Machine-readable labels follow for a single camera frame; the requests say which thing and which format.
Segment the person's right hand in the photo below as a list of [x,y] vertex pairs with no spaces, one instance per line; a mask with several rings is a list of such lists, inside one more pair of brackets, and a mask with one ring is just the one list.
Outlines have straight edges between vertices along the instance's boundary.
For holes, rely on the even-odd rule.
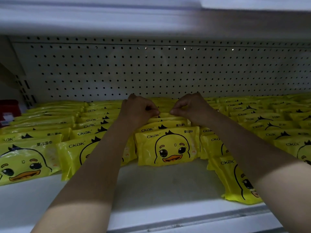
[[181,97],[174,105],[170,114],[189,119],[195,125],[206,126],[211,114],[217,112],[201,96],[200,93],[187,94]]

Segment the bare arm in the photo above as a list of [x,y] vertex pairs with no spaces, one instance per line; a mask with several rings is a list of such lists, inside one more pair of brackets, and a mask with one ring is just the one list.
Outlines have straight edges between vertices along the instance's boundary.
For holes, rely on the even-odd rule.
[[159,114],[152,101],[130,95],[78,172],[49,206],[32,233],[106,232],[121,158],[130,135]]
[[182,97],[171,113],[212,129],[286,230],[291,233],[310,232],[310,165],[265,142],[217,112],[199,93]]

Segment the pegboard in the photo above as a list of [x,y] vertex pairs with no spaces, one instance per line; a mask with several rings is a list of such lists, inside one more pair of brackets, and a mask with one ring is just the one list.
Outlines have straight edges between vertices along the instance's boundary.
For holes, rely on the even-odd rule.
[[193,39],[10,37],[32,103],[282,95],[311,90],[310,43]]

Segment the human hand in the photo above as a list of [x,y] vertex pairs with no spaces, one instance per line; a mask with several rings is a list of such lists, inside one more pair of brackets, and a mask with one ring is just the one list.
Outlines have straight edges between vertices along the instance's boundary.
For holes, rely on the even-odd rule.
[[206,126],[210,115],[217,112],[201,96],[200,93],[187,94],[181,97],[174,105],[170,114],[189,119],[196,125]]
[[159,113],[157,106],[151,100],[130,94],[128,99],[122,102],[117,121],[124,123],[129,131],[134,132]]

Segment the white shelf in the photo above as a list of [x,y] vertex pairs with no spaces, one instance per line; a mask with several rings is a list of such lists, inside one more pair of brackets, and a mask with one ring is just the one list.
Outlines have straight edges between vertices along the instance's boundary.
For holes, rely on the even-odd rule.
[[[223,200],[224,188],[207,161],[165,167],[124,166],[109,230],[136,232],[183,226],[192,232],[259,232],[281,227],[264,204]],[[0,187],[0,233],[28,233],[65,182],[60,175]]]
[[[219,6],[218,1],[202,4],[208,8],[230,7],[227,4],[231,2],[223,1],[223,6]],[[286,8],[280,8],[290,12],[261,12],[237,10],[267,10],[269,2],[233,4],[234,10],[221,11],[203,9],[199,0],[0,0],[0,34],[298,41],[311,38],[311,13],[293,12],[302,10],[297,5],[288,2]],[[302,2],[300,6],[309,9]]]

